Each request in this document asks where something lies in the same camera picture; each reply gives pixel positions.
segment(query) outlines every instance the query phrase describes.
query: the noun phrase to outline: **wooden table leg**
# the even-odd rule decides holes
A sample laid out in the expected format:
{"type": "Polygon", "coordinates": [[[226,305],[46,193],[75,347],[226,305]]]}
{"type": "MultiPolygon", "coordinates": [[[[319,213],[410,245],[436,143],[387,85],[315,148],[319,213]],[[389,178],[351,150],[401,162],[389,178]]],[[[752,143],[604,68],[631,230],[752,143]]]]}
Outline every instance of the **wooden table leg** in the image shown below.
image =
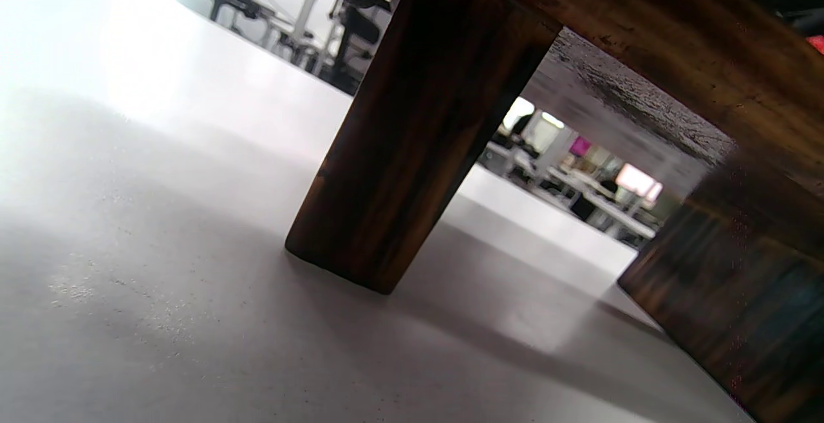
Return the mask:
{"type": "Polygon", "coordinates": [[[391,293],[560,29],[509,0],[400,0],[286,249],[391,293]]]}
{"type": "Polygon", "coordinates": [[[619,285],[756,420],[824,421],[821,229],[824,203],[741,154],[695,189],[619,285]]]}

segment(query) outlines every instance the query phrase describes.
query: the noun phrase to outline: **dark wood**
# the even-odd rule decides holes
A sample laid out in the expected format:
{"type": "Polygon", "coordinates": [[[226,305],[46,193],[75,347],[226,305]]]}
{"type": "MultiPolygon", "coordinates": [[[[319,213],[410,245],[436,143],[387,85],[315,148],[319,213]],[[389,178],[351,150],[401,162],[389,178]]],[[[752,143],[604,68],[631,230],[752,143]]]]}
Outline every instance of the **dark wood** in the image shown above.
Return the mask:
{"type": "Polygon", "coordinates": [[[824,203],[760,157],[706,177],[619,279],[754,419],[824,421],[824,203]]]}
{"type": "Polygon", "coordinates": [[[400,0],[286,249],[391,293],[560,29],[510,0],[400,0]]]}
{"type": "Polygon", "coordinates": [[[517,0],[824,196],[824,57],[753,0],[517,0]]]}

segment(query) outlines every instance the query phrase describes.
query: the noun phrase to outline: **pink screen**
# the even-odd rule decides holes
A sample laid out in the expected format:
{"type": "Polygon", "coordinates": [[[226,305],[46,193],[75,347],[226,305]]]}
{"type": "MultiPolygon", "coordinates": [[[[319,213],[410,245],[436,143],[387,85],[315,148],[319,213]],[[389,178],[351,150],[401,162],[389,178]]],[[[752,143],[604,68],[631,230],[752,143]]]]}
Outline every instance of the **pink screen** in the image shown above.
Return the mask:
{"type": "Polygon", "coordinates": [[[586,141],[583,136],[579,136],[579,138],[575,138],[572,147],[569,148],[569,153],[573,153],[575,156],[586,156],[586,152],[589,151],[591,146],[591,142],[586,141]]]}

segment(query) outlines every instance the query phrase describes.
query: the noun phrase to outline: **person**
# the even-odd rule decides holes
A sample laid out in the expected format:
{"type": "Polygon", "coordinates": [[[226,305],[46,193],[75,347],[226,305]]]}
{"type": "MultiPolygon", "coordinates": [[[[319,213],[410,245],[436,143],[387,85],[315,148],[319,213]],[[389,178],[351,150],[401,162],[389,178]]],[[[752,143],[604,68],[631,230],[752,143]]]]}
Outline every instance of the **person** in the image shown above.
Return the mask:
{"type": "Polygon", "coordinates": [[[532,120],[533,115],[535,115],[535,113],[521,116],[518,121],[515,121],[515,126],[512,126],[512,132],[509,133],[509,135],[523,136],[523,131],[527,128],[527,125],[529,124],[529,121],[532,120]]]}
{"type": "MultiPolygon", "coordinates": [[[[615,177],[610,176],[605,180],[601,180],[601,186],[604,187],[607,191],[612,194],[615,194],[618,191],[618,183],[615,182],[615,177]]],[[[573,212],[581,221],[589,220],[592,213],[595,212],[595,205],[590,201],[587,200],[583,195],[579,195],[574,203],[569,206],[569,210],[573,212]]]]}

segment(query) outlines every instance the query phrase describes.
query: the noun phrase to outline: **computer monitor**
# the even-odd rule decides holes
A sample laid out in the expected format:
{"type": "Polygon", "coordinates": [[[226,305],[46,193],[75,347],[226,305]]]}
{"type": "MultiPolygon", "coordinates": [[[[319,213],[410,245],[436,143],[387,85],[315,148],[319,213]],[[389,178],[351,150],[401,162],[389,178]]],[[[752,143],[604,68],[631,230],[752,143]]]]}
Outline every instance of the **computer monitor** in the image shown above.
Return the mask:
{"type": "Polygon", "coordinates": [[[662,189],[662,186],[657,186],[661,185],[661,183],[656,182],[653,177],[642,173],[642,171],[632,167],[630,164],[624,164],[615,182],[618,183],[618,186],[621,186],[621,188],[650,201],[654,201],[662,189]]]}

